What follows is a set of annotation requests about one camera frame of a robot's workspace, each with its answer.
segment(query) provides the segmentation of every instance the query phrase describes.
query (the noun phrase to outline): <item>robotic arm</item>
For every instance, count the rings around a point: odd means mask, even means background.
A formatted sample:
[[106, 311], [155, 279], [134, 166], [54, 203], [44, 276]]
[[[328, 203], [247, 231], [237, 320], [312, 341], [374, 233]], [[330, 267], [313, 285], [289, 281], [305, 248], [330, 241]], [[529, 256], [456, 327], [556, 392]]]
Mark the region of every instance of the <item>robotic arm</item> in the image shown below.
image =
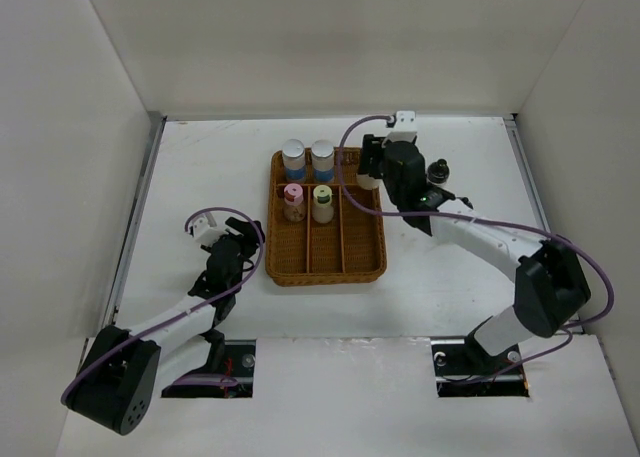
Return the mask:
[[[443, 212], [481, 218], [467, 199], [457, 198], [441, 187], [443, 174], [433, 170], [446, 167], [446, 162], [432, 164], [427, 172], [425, 159], [415, 145], [415, 113], [398, 112], [387, 127], [387, 137], [363, 138], [360, 186], [372, 188], [381, 179], [400, 212]], [[465, 354], [478, 373], [490, 373], [495, 361], [514, 345], [532, 336], [554, 335], [591, 296], [576, 254], [561, 243], [476, 225], [469, 220], [426, 216], [404, 220], [427, 235], [468, 250], [515, 284], [514, 304], [481, 323], [465, 338]]]
[[[254, 223], [262, 233], [260, 222]], [[209, 214], [192, 223], [192, 237], [210, 255], [206, 270], [177, 305], [129, 329], [110, 325], [98, 333], [80, 371], [131, 336], [176, 318], [172, 324], [125, 347], [83, 379], [64, 401], [69, 409], [126, 435], [138, 426], [151, 398], [176, 379], [190, 369], [215, 371], [225, 345], [224, 335], [215, 327], [235, 306], [235, 293], [204, 305], [185, 318], [178, 316], [197, 305], [198, 300], [231, 289], [240, 283], [243, 272], [250, 270], [244, 264], [251, 262], [258, 249], [255, 230], [248, 222], [235, 218], [228, 219], [226, 224], [235, 233], [220, 230]]]

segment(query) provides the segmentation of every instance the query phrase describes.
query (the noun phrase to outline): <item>brown divided box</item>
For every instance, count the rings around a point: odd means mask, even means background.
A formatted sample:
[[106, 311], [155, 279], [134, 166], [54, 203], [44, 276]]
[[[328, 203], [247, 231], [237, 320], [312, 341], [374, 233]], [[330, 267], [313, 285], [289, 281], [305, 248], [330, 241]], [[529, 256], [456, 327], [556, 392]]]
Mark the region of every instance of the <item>brown divided box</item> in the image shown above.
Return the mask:
[[[344, 149], [343, 172], [347, 189], [362, 205], [380, 209], [378, 190], [356, 184], [359, 148]], [[334, 217], [318, 224], [311, 217], [313, 183], [311, 153], [306, 150], [307, 179], [302, 184], [307, 217], [302, 222], [284, 218], [284, 187], [287, 180], [282, 153], [271, 159], [269, 222], [267, 229], [267, 274], [282, 286], [373, 282], [387, 269], [382, 217], [356, 209], [338, 184], [333, 192]]]

